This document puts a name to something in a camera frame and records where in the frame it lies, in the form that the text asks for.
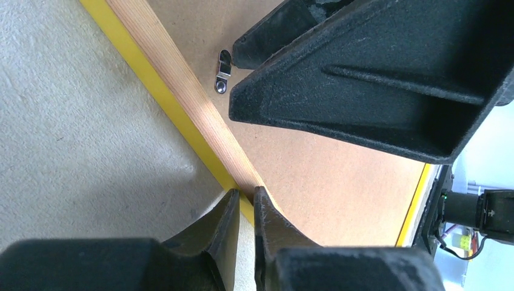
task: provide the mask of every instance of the yellow stripe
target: yellow stripe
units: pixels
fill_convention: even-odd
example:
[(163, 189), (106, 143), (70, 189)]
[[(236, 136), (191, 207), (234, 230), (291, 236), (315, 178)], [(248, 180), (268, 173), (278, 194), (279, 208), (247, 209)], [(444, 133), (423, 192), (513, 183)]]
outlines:
[[(238, 188), (227, 169), (225, 169), (214, 154), (109, 5), (104, 0), (81, 0), (81, 3), (134, 73), (136, 73), (155, 101), (157, 101), (174, 123), (185, 140), (191, 145), (202, 162), (204, 162), (205, 166), (218, 180), (221, 187), (225, 191)], [(254, 225), (253, 206), (244, 195), (241, 195), (241, 212)]]
[(418, 186), (416, 186), (416, 191), (414, 192), (414, 196), (412, 197), (409, 210), (407, 211), (407, 216), (405, 217), (405, 221), (403, 222), (402, 229), (400, 230), (398, 240), (396, 241), (397, 247), (402, 247), (405, 245), (409, 229), (411, 225), (415, 223), (415, 215), (418, 208), (419, 200), (422, 199), (423, 195), (425, 194), (424, 188), (425, 185), (429, 182), (428, 180), (431, 169), (432, 165), (430, 164), (425, 164), (425, 166), (423, 167), (421, 177), (419, 178)]

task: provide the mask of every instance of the black cylinder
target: black cylinder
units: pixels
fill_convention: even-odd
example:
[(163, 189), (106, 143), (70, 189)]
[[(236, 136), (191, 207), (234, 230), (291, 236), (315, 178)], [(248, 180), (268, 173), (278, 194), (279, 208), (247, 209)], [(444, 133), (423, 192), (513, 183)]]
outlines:
[(444, 201), (444, 221), (478, 228), (478, 195), (448, 192)]

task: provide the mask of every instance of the cardboard surface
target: cardboard surface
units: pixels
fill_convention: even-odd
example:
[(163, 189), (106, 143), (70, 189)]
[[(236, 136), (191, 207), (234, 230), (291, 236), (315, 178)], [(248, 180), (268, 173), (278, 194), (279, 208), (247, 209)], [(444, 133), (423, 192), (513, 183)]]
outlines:
[[(323, 245), (393, 246), (424, 164), (311, 133), (228, 119), (218, 54), (280, 0), (149, 0), (285, 215)], [(229, 89), (250, 71), (233, 68)]]

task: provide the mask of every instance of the gray surface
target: gray surface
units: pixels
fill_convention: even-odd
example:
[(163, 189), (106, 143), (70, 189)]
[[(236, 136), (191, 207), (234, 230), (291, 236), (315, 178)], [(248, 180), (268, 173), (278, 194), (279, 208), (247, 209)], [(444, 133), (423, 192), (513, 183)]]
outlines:
[[(0, 250), (22, 238), (152, 236), (222, 189), (78, 1), (0, 2)], [(236, 289), (253, 284), (242, 218)]]

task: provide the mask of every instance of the metal clip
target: metal clip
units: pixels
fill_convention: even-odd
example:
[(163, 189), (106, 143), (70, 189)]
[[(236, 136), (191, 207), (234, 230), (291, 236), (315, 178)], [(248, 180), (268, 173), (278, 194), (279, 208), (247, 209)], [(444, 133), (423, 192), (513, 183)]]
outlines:
[(227, 82), (230, 77), (230, 72), (232, 71), (231, 63), (232, 57), (229, 51), (222, 50), (221, 53), (219, 53), (219, 68), (214, 84), (214, 89), (216, 89), (216, 92), (219, 94), (223, 94), (227, 91)]

